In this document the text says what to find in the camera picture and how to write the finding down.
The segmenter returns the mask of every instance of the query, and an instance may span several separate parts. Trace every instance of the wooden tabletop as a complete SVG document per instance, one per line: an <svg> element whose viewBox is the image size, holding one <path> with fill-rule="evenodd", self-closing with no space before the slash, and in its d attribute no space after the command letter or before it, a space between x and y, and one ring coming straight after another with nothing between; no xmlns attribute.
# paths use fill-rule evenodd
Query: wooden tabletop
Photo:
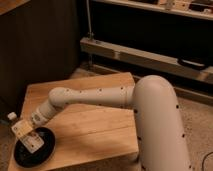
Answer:
<svg viewBox="0 0 213 171"><path fill-rule="evenodd" d="M130 73L32 84L27 88L21 117L28 118L54 87L84 90L124 85L134 85ZM18 166L11 155L9 171L51 170L138 151L131 110L73 104L55 116L46 127L56 136L56 147L51 157L40 166L25 169Z"/></svg>
<svg viewBox="0 0 213 171"><path fill-rule="evenodd" d="M30 0L0 0L0 15L25 4Z"/></svg>

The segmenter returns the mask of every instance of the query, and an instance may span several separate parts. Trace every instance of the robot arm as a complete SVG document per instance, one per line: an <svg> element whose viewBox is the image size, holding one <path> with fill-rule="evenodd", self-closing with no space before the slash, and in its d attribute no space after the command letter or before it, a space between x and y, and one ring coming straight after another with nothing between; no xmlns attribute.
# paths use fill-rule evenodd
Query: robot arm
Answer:
<svg viewBox="0 0 213 171"><path fill-rule="evenodd" d="M147 76L134 87L82 91L55 88L32 113L30 122L33 129L46 124L73 103L133 109L141 167L148 171L192 170L177 97L164 78Z"/></svg>
<svg viewBox="0 0 213 171"><path fill-rule="evenodd" d="M49 98L31 114L31 121L34 127L45 125L67 105L74 103L131 108L133 88L133 86L120 86L73 90L57 87L50 91Z"/></svg>

